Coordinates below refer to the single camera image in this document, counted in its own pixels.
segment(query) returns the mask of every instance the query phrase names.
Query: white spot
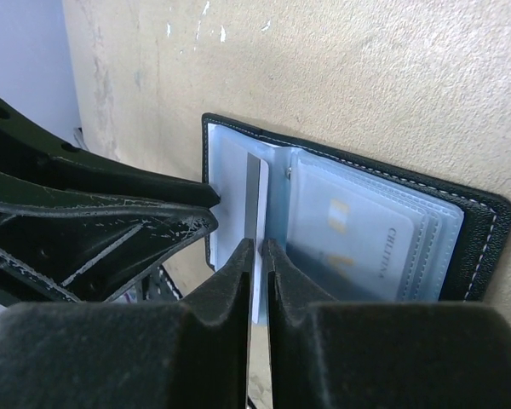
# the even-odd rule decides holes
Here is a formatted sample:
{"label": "white spot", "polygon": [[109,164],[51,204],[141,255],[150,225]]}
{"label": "white spot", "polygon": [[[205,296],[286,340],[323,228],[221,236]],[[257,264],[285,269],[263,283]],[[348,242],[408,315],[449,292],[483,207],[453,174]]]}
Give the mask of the white spot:
{"label": "white spot", "polygon": [[195,34],[195,41],[198,41],[198,34],[201,31],[201,20],[198,21],[197,34]]}
{"label": "white spot", "polygon": [[210,2],[206,2],[206,5],[204,6],[203,15],[206,15],[206,12],[210,8]]}
{"label": "white spot", "polygon": [[266,32],[271,27],[271,21],[269,20],[266,25],[261,29],[262,32]]}

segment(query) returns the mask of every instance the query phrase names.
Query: textured surface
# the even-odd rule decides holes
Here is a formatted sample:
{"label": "textured surface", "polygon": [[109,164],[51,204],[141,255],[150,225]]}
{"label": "textured surface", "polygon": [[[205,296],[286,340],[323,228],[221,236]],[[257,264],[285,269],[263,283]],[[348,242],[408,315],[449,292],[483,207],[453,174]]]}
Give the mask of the textured surface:
{"label": "textured surface", "polygon": [[[216,112],[511,199],[511,0],[64,5],[97,152],[200,180]],[[486,300],[511,323],[511,236]]]}

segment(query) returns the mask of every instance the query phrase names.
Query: open wallet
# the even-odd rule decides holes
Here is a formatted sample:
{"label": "open wallet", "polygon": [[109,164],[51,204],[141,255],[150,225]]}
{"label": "open wallet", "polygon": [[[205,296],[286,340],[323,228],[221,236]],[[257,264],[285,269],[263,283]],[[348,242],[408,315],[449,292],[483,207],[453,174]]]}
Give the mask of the open wallet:
{"label": "open wallet", "polygon": [[479,301],[511,229],[503,197],[203,115],[203,181],[220,195],[207,263],[255,240],[252,320],[267,321],[261,244],[341,301]]}

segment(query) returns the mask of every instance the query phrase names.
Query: black leather wallet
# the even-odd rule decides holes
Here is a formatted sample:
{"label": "black leather wallet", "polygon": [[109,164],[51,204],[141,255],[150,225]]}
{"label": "black leather wallet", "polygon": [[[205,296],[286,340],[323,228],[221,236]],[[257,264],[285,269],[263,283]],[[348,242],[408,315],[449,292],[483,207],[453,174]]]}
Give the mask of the black leather wallet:
{"label": "black leather wallet", "polygon": [[[327,147],[312,141],[276,134],[248,124],[240,123],[230,118],[206,113],[203,115],[203,181],[213,185],[218,194],[223,194],[223,192],[210,180],[212,169],[209,169],[209,130],[214,130],[216,127],[219,127],[222,132],[233,132],[255,141],[264,142],[261,144],[263,146],[296,148],[294,149],[297,152],[296,155],[299,155],[299,152],[302,150],[303,153],[301,153],[301,156],[305,153],[309,153],[315,158],[327,159],[326,163],[328,164],[330,164],[329,161],[335,162],[336,164],[330,165],[331,167],[340,165],[341,167],[354,169],[358,171],[357,175],[359,175],[355,177],[366,177],[371,178],[371,180],[376,180],[376,178],[378,178],[380,181],[387,181],[387,184],[393,185],[394,188],[403,189],[404,191],[409,189],[414,195],[424,193],[427,195],[425,197],[438,199],[439,203],[444,206],[445,202],[454,205],[456,209],[463,212],[463,219],[458,224],[459,231],[457,232],[457,236],[451,248],[451,254],[447,259],[448,267],[445,266],[446,274],[441,285],[439,285],[439,300],[479,301],[484,296],[511,229],[511,204],[504,197],[449,181],[443,181],[428,175],[422,175],[411,170],[378,162],[370,158],[365,158],[333,147]],[[227,160],[239,160],[238,156],[237,154],[232,154],[231,158]],[[248,159],[241,162],[242,164],[244,164],[244,162],[249,164],[250,154],[248,154]],[[285,174],[283,175],[284,179],[290,177],[288,172],[291,171],[291,167],[287,166],[288,165],[286,165]],[[246,176],[246,183],[249,184],[249,165],[247,169],[249,170],[247,171],[248,176]],[[261,170],[263,168],[260,164],[260,166],[255,169]],[[270,172],[271,174],[273,173],[273,164],[271,164]],[[241,195],[242,194],[245,194],[248,198],[250,196],[250,189],[248,188],[247,192],[242,192]],[[285,193],[286,196],[282,196],[281,199],[287,200],[287,194],[288,193]],[[269,222],[269,212],[273,210],[274,206],[272,200],[276,199],[276,195],[274,198],[269,196],[267,203],[267,222]],[[249,200],[246,201],[245,214],[248,215],[249,212],[255,214],[254,210],[249,209],[249,202]],[[338,210],[334,211],[340,213],[342,210],[341,206],[344,207],[346,214],[347,206],[343,204],[339,204]],[[342,228],[342,226],[334,227],[336,230]],[[250,228],[247,227],[244,229],[247,237],[250,236],[249,230]],[[252,226],[250,231],[253,233],[255,227]],[[211,267],[219,267],[215,266],[215,262],[212,260],[211,240],[212,238],[206,238],[207,263]],[[302,265],[297,265],[297,267],[300,268],[301,271],[303,270]]]}

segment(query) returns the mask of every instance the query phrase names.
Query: white stitching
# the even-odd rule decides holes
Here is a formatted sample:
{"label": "white stitching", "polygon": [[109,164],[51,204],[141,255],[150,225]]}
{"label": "white stitching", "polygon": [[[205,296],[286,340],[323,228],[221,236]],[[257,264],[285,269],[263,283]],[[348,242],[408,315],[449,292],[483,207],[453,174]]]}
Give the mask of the white stitching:
{"label": "white stitching", "polygon": [[[239,128],[238,126],[231,125],[231,124],[226,124],[226,123],[223,123],[223,122],[220,122],[220,121],[215,121],[213,119],[211,121],[212,121],[213,124],[219,124],[219,125],[227,126],[228,128],[233,128],[235,130],[238,130],[241,133],[250,134],[250,135],[254,136],[255,138],[263,138],[263,139],[267,139],[269,141],[277,142],[278,144],[286,144],[286,145],[290,145],[291,147],[299,147],[299,148],[304,149],[306,151],[314,152],[314,153],[317,153],[318,155],[325,156],[325,157],[331,158],[333,160],[338,160],[338,161],[343,162],[343,163],[346,162],[347,164],[353,165],[353,166],[355,166],[357,168],[362,167],[363,169],[366,169],[368,171],[375,172],[377,174],[385,175],[385,176],[388,176],[388,177],[392,177],[393,179],[400,179],[401,181],[408,181],[410,183],[415,183],[416,185],[419,185],[419,186],[422,186],[422,187],[427,187],[427,188],[432,189],[432,190],[438,190],[440,193],[449,194],[450,196],[454,196],[454,197],[460,197],[461,199],[469,200],[470,202],[476,203],[477,205],[481,205],[481,206],[487,208],[488,210],[490,210],[492,212],[492,214],[494,215],[492,217],[492,223],[491,223],[491,226],[490,226],[490,230],[489,230],[488,235],[486,236],[486,242],[485,242],[485,245],[483,246],[483,249],[482,249],[482,251],[480,253],[479,260],[477,261],[477,265],[475,266],[475,271],[474,271],[473,275],[471,276],[471,281],[469,282],[468,290],[466,291],[466,294],[463,297],[464,301],[468,300],[468,297],[469,297],[469,294],[471,292],[471,289],[474,286],[474,281],[477,278],[477,275],[479,275],[480,265],[482,264],[483,258],[485,257],[486,249],[488,249],[489,243],[491,241],[492,231],[494,230],[494,226],[496,225],[497,213],[488,204],[481,203],[481,202],[479,202],[478,200],[475,200],[475,199],[467,199],[464,196],[458,195],[457,193],[450,193],[450,192],[447,192],[446,190],[441,190],[441,189],[438,189],[436,187],[428,186],[428,185],[425,185],[424,183],[420,183],[418,181],[411,181],[411,180],[408,180],[408,179],[405,179],[405,178],[399,178],[398,176],[390,175],[390,174],[388,174],[386,172],[381,172],[379,170],[373,170],[371,168],[365,168],[364,166],[362,166],[360,164],[355,164],[354,162],[352,162],[350,160],[340,159],[337,156],[333,156],[333,155],[330,155],[328,153],[321,152],[321,151],[319,151],[317,149],[312,149],[311,147],[303,147],[301,145],[296,145],[295,143],[291,143],[291,142],[287,142],[287,141],[279,141],[278,139],[274,139],[274,138],[271,138],[270,136],[266,136],[266,135],[257,135],[254,132],[251,132],[249,130],[243,130],[242,128]],[[209,122],[210,121],[208,119],[206,119],[204,121],[206,126],[203,129],[203,132],[205,133],[205,136],[206,136],[205,137],[206,142],[204,143],[204,155],[205,156],[208,156],[208,146],[207,146],[207,144],[208,144],[208,132],[207,132],[207,129],[208,129]],[[206,180],[208,181],[207,169],[204,170],[204,174],[205,174]]]}

